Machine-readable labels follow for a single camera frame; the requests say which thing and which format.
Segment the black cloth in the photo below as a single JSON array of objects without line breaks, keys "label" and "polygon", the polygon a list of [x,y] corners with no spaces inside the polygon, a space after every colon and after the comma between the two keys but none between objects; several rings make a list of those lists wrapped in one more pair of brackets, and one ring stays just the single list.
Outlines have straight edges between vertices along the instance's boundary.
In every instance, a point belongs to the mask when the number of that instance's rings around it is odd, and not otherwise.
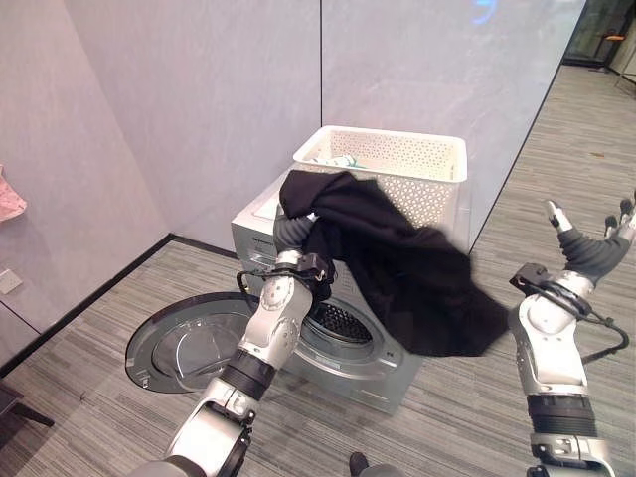
[{"label": "black cloth", "polygon": [[328,261],[330,276],[332,260],[345,261],[387,331],[412,353],[479,356],[507,330],[508,310],[473,283],[470,258],[440,230],[414,228],[376,181],[293,170],[280,204],[290,219],[320,217],[304,252]]}]

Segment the door glass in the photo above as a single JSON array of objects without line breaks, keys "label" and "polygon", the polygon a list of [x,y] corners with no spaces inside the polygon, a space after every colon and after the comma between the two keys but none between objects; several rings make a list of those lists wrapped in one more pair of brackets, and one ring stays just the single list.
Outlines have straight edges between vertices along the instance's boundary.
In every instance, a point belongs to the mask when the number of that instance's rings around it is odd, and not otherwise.
[{"label": "door glass", "polygon": [[605,64],[615,51],[612,35],[624,33],[634,0],[587,0],[565,52],[571,62]]}]

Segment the white wall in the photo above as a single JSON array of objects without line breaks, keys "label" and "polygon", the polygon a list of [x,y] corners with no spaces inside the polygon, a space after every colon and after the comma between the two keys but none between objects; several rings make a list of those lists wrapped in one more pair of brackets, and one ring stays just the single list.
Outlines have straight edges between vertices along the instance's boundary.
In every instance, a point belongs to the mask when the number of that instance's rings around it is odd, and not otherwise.
[{"label": "white wall", "polygon": [[[629,31],[627,32],[627,36],[625,40],[621,43],[618,51],[616,52],[616,56],[612,60],[611,68],[618,73],[623,72],[623,68],[625,68],[625,64],[629,60],[629,56],[636,49],[636,20],[632,21],[631,26],[629,27]],[[632,61],[627,66],[625,70],[626,74],[636,75],[636,55],[632,58]]]},{"label": "white wall", "polygon": [[29,203],[0,224],[0,269],[24,280],[2,300],[42,332],[168,228],[63,1],[0,12],[0,163]]},{"label": "white wall", "polygon": [[234,249],[235,214],[320,127],[319,0],[67,0],[172,232]]},{"label": "white wall", "polygon": [[323,121],[463,137],[475,240],[584,0],[323,0]]}]

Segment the laundry basket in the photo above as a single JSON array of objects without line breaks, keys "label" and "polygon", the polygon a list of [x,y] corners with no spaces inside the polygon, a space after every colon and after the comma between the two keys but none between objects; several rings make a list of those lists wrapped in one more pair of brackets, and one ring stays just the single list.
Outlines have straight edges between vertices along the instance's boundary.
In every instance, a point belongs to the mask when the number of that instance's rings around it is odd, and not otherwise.
[{"label": "laundry basket", "polygon": [[463,139],[324,126],[293,158],[296,169],[348,170],[358,179],[376,179],[415,227],[454,228],[459,186],[467,177]]}]

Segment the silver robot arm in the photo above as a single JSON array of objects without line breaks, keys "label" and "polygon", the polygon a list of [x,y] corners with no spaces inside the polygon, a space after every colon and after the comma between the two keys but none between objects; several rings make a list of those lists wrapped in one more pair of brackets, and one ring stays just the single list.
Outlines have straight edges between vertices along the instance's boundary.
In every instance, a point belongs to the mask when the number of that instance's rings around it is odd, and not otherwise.
[{"label": "silver robot arm", "polygon": [[[528,295],[509,324],[534,427],[531,447],[542,462],[527,476],[615,477],[607,444],[597,436],[574,331],[577,319],[589,313],[585,299],[636,237],[636,216],[631,202],[623,201],[620,223],[608,218],[606,240],[592,240],[555,203],[549,203],[549,212],[567,258],[565,270],[550,276],[540,265],[527,264],[511,280]],[[624,335],[621,346],[628,343]]]},{"label": "silver robot arm", "polygon": [[311,308],[314,280],[327,267],[299,249],[315,216],[276,219],[276,266],[260,294],[238,348],[221,375],[212,379],[177,431],[161,461],[149,462],[129,477],[235,477],[250,445],[258,402],[276,372],[291,356],[302,320]]}]

